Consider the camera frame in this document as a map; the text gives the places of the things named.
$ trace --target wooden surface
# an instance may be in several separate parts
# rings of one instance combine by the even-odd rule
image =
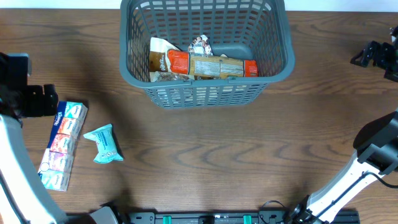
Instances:
[[[288,12],[296,66],[254,103],[163,110],[119,74],[118,10],[0,10],[0,51],[27,52],[30,84],[53,83],[61,100],[84,100],[83,133],[114,124],[125,160],[93,162],[80,139],[67,192],[49,191],[66,212],[118,198],[164,211],[255,210],[267,200],[293,206],[349,160],[355,135],[398,106],[398,83],[349,64],[371,40],[390,42],[398,14]],[[53,118],[24,120],[39,166]],[[398,183],[398,174],[386,177]],[[362,223],[398,221],[398,192],[374,183],[346,208]]]

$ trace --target teal packet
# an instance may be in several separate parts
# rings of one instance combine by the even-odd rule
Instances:
[[[92,132],[83,135],[84,138],[95,141],[98,148],[98,154],[94,158],[94,162],[99,164],[107,164],[109,162],[122,161],[121,157],[116,149],[112,136],[112,124],[98,128]]]

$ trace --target black cable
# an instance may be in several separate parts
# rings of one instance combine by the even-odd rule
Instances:
[[[2,175],[2,172],[0,170],[0,185],[4,191],[4,194],[7,197],[8,203],[10,204],[12,210],[14,211],[15,215],[17,216],[19,222],[21,224],[29,224],[30,222],[27,221],[24,217],[24,215],[22,214],[22,212],[19,210],[18,206],[16,205],[13,197],[11,196],[11,193],[7,187],[6,181],[4,180],[4,177]]]
[[[384,180],[382,180],[378,175],[372,173],[372,172],[365,172],[362,174],[361,177],[359,177],[357,180],[355,180],[355,182],[353,184],[351,184],[336,200],[332,201],[331,204],[329,206],[327,206],[325,209],[322,210],[322,212],[320,212],[317,215],[317,218],[321,217],[325,212],[327,212],[331,207],[333,207],[334,205],[336,205],[336,203],[338,201],[340,201],[352,188],[354,188],[361,180],[363,180],[367,175],[372,175],[374,176],[378,181],[380,181],[380,183],[382,183],[384,186],[389,187],[391,189],[398,189],[398,185],[392,185],[392,184],[388,184],[387,182],[385,182]]]
[[[278,203],[278,204],[281,205],[283,208],[288,209],[288,208],[285,207],[285,205],[283,205],[282,203],[278,202],[277,200],[269,200],[268,202],[264,203],[264,204],[260,207],[260,211],[261,211],[265,206],[267,206],[267,205],[270,204],[270,203]],[[261,219],[265,224],[269,224],[269,223],[267,223],[267,222],[261,217],[261,215],[259,215],[259,217],[260,217],[260,219]],[[284,223],[284,221],[281,221],[281,222],[277,222],[276,224],[283,224],[283,223]]]

